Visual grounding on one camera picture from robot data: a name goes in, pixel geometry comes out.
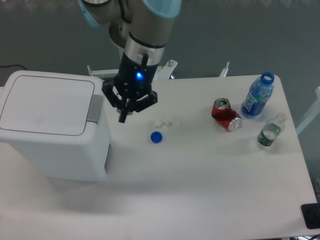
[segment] soda can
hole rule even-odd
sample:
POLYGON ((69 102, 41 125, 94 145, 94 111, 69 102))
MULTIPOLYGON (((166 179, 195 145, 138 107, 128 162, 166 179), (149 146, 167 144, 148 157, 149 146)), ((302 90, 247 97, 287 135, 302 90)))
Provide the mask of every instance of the soda can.
POLYGON ((224 97, 214 101, 211 116, 230 132, 241 127, 241 116, 231 108, 229 100, 224 97))

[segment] small plastic bottle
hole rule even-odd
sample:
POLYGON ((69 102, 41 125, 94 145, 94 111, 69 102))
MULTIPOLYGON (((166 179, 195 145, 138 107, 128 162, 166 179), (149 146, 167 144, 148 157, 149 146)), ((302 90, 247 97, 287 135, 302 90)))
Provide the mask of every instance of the small plastic bottle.
POLYGON ((253 119, 261 113, 274 90, 274 80, 274 74, 266 71, 252 83, 241 107, 246 118, 253 119))
POLYGON ((286 119, 287 116, 280 112, 276 117, 268 120, 258 135, 258 142, 266 147, 271 146, 271 144, 285 129, 286 119))

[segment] metal bracket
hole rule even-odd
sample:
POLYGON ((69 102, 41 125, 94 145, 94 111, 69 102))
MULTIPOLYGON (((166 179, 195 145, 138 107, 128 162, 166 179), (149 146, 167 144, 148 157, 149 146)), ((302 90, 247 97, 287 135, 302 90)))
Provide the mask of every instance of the metal bracket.
POLYGON ((317 95, 317 99, 298 121, 298 126, 295 129, 297 135, 299 135, 308 126, 308 124, 311 123, 318 114, 320 114, 320 86, 315 89, 315 93, 317 95))

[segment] bottle cap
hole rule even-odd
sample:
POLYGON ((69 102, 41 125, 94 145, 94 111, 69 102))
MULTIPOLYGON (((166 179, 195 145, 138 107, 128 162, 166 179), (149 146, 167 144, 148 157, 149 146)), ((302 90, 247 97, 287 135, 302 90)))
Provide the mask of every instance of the bottle cap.
POLYGON ((275 80, 275 75, 272 72, 266 71, 264 74, 260 77, 261 82, 265 85, 270 85, 275 80))
POLYGON ((278 122, 278 123, 285 123, 286 120, 287 120, 287 116, 283 113, 283 112, 280 112, 278 113, 276 116, 275 116, 275 120, 278 122))
POLYGON ((162 141, 162 134, 159 131, 154 131, 150 135, 151 141, 155 144, 158 144, 162 141))

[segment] white table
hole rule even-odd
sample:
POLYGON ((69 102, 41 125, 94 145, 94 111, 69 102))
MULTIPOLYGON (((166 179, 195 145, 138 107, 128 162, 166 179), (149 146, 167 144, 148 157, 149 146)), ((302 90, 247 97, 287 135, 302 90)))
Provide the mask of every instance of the white table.
POLYGON ((157 81, 159 102, 118 123, 107 181, 48 179, 0 144, 0 239, 249 240, 318 234, 300 206, 315 203, 280 79, 256 119, 226 132, 211 117, 225 97, 238 113, 257 76, 157 81), (278 112, 286 127, 269 150, 257 144, 278 112), (153 144, 151 120, 181 118, 153 144))

